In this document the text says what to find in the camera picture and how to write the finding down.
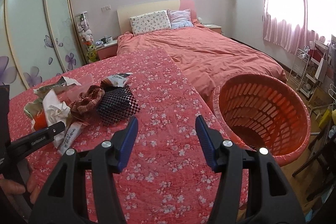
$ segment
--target cream headboard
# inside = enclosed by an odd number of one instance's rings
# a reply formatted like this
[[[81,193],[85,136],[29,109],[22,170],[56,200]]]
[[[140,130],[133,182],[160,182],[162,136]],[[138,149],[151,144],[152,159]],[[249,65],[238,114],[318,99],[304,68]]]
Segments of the cream headboard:
[[[195,3],[193,0],[166,0],[158,2],[150,2],[132,6],[118,8],[118,19],[121,34],[132,32],[132,27],[129,18],[143,15],[146,13],[161,11],[161,10],[191,10],[191,19],[196,19]]]

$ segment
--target red floral tablecloth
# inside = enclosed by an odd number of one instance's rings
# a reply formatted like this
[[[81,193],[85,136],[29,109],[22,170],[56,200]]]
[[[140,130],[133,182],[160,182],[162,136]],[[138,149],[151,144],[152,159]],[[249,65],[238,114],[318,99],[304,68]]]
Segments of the red floral tablecloth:
[[[108,75],[133,72],[128,84],[139,101],[139,132],[124,172],[115,183],[127,223],[205,223],[213,206],[219,174],[206,165],[194,128],[203,115],[208,126],[226,134],[220,124],[164,50],[145,50],[109,58],[65,73],[80,78],[92,73],[97,84]],[[56,82],[52,78],[41,85]],[[31,122],[23,107],[36,99],[29,89],[10,101],[8,115],[12,140],[30,133]],[[99,118],[77,138],[77,151],[93,149],[109,140],[127,121],[105,127]],[[43,185],[60,155],[52,144],[29,156]],[[87,204],[96,221],[91,173],[87,172]],[[247,177],[243,176],[240,205],[247,201]]]

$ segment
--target bed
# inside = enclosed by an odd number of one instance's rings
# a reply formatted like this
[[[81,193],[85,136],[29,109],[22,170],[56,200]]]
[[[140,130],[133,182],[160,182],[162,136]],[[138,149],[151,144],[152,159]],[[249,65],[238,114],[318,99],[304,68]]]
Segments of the bed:
[[[129,18],[157,10],[191,9],[194,27],[160,30],[134,36]],[[214,88],[228,75],[259,72],[286,82],[283,68],[272,58],[248,46],[216,33],[196,20],[192,0],[170,0],[118,9],[122,35],[118,37],[117,55],[162,47],[188,80],[208,102]]]

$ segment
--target curtain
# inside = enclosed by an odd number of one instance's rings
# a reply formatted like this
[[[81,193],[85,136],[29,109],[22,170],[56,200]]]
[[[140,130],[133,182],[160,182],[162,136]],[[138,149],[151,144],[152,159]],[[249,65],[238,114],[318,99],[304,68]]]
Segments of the curtain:
[[[336,0],[264,0],[263,38],[295,53],[311,40],[330,44]]]

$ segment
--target silver screw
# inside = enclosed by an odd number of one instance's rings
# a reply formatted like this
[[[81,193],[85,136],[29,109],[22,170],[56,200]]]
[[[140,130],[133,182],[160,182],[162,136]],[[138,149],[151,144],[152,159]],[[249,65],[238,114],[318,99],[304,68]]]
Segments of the silver screw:
[[[230,140],[225,140],[223,141],[223,145],[226,147],[231,147],[233,145],[233,143]]]
[[[259,152],[260,152],[261,154],[263,154],[263,155],[267,155],[267,154],[268,154],[268,150],[267,150],[267,148],[265,148],[265,147],[259,148]]]
[[[104,148],[108,148],[112,145],[112,143],[110,141],[104,141],[102,142],[101,146]]]
[[[72,149],[72,148],[70,148],[70,149],[68,149],[65,153],[66,153],[68,156],[71,156],[71,155],[73,155],[73,154],[75,153],[75,150]]]

